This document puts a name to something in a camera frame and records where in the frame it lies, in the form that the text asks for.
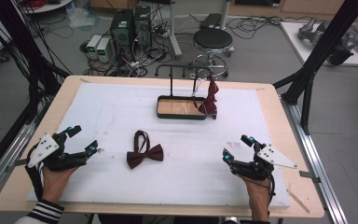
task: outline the bow tie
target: bow tie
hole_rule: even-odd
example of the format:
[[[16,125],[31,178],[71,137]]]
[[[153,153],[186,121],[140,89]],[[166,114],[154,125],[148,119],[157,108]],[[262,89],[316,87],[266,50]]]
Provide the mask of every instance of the bow tie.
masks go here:
[[[144,142],[142,143],[141,149],[139,149],[139,145],[138,145],[140,136],[144,138]],[[144,158],[149,158],[154,161],[164,160],[164,152],[162,151],[161,145],[158,144],[155,147],[150,148],[150,140],[146,132],[137,131],[135,133],[133,144],[134,144],[133,152],[127,152],[127,164],[130,166],[131,169],[139,165],[144,160]],[[145,144],[146,144],[146,151],[142,153],[140,151],[142,150]]]

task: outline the person's left hand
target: person's left hand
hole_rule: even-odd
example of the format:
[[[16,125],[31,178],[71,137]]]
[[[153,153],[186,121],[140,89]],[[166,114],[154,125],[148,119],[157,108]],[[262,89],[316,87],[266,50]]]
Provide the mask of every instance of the person's left hand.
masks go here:
[[[57,203],[68,184],[69,177],[71,177],[77,168],[52,172],[48,167],[44,166],[42,168],[44,180],[42,199],[51,203]]]

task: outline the table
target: table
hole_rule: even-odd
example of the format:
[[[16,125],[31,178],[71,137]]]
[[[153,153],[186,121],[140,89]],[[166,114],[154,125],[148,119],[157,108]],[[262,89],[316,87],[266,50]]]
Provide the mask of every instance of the table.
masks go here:
[[[126,78],[126,77],[68,77],[41,121],[29,146],[38,142],[43,133],[54,133],[59,127],[68,107],[84,82],[114,83],[123,85],[169,86],[168,79]],[[190,80],[175,80],[175,86],[191,87]],[[282,109],[277,92],[269,84],[219,82],[219,88],[254,90],[257,94],[264,118],[268,125],[273,145],[282,153],[290,155],[298,169],[282,168],[291,207],[271,210],[272,217],[322,217],[324,210],[311,179],[301,177],[298,171],[308,171],[296,143],[295,136]],[[30,211],[34,202],[25,201],[31,190],[31,181],[23,167],[16,167],[0,193],[0,211]],[[249,208],[242,206],[207,205],[158,205],[158,204],[117,204],[117,203],[62,203],[66,212],[74,213],[116,213],[144,215],[187,215],[248,217]]]

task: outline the gray floor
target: gray floor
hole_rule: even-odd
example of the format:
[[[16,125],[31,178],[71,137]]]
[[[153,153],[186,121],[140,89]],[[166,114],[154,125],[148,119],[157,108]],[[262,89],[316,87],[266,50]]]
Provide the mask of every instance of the gray floor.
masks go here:
[[[197,4],[199,7],[189,7],[186,5],[189,3],[190,1],[178,3],[177,14],[182,11],[186,13],[181,15],[187,14],[187,8],[192,8],[191,13],[194,14],[218,12],[221,7],[217,3],[211,5],[211,8],[200,7],[202,4]],[[59,21],[65,16],[63,10],[57,10],[41,15],[40,20],[47,23]],[[48,44],[74,74],[82,74],[88,67],[79,46],[89,40],[91,35],[106,32],[110,21],[109,15],[103,15],[103,19],[97,20],[95,27],[73,30],[66,26],[67,20],[55,23],[55,34],[47,35]],[[186,22],[184,28],[198,26],[195,22],[188,21],[193,19],[183,16],[177,20],[176,27],[179,28]],[[236,51],[230,58],[225,58],[229,76],[220,78],[220,81],[274,83],[293,74],[302,64],[279,28],[263,27],[249,40],[235,35],[233,37]],[[184,56],[172,63],[188,63],[200,53],[191,47],[191,36],[178,35],[177,38]],[[149,73],[146,77],[154,78],[155,67],[156,64],[147,68]],[[25,78],[12,61],[0,62],[0,141],[27,104],[27,86]],[[280,88],[278,93],[284,93],[286,89],[287,87]],[[358,223],[358,67],[323,66],[319,70],[312,93],[310,133],[348,222]],[[13,223],[23,215],[24,213],[0,212],[0,223]],[[62,218],[62,223],[86,222],[84,215],[65,214]],[[286,218],[284,223],[331,221],[325,215],[323,218]]]

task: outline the stool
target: stool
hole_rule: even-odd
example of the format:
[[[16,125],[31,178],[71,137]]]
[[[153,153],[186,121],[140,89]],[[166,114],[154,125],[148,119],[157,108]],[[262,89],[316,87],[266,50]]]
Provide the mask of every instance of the stool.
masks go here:
[[[196,62],[203,63],[206,67],[210,68],[213,77],[223,76],[228,77],[228,69],[226,62],[219,56],[214,55],[219,52],[228,52],[232,45],[232,36],[224,30],[214,28],[200,29],[194,34],[193,44],[197,49],[206,51],[206,54],[201,54],[193,60],[190,65]],[[206,62],[202,62],[200,58],[206,58]]]

